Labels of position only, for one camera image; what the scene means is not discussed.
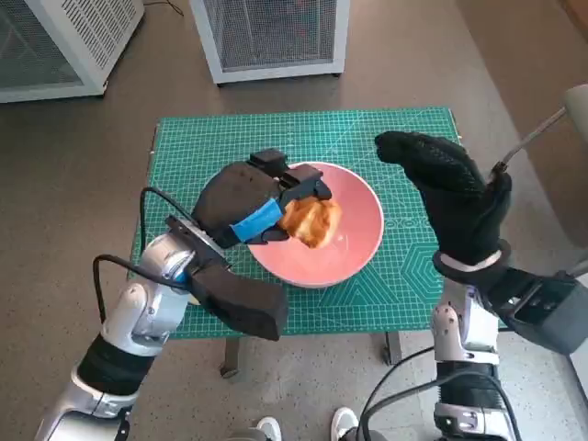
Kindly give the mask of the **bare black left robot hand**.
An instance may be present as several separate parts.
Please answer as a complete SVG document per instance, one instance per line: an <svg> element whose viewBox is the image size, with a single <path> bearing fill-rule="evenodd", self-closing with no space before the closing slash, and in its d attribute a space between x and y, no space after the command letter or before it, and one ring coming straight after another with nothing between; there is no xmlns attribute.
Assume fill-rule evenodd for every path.
<svg viewBox="0 0 588 441"><path fill-rule="evenodd" d="M342 210L310 164L287 164L276 149L223 167L206 184L192 217L223 249L296 239L311 249L334 237Z"/></svg>

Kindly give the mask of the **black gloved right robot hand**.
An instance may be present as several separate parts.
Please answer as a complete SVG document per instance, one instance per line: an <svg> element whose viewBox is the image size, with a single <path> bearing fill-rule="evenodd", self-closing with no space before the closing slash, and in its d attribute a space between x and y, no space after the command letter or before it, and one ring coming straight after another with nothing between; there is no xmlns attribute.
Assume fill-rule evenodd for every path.
<svg viewBox="0 0 588 441"><path fill-rule="evenodd" d="M512 191L507 173L487 179L463 147L445 138L391 130L375 144L381 162L401 166L419 190L442 254L475 266L499 250Z"/></svg>

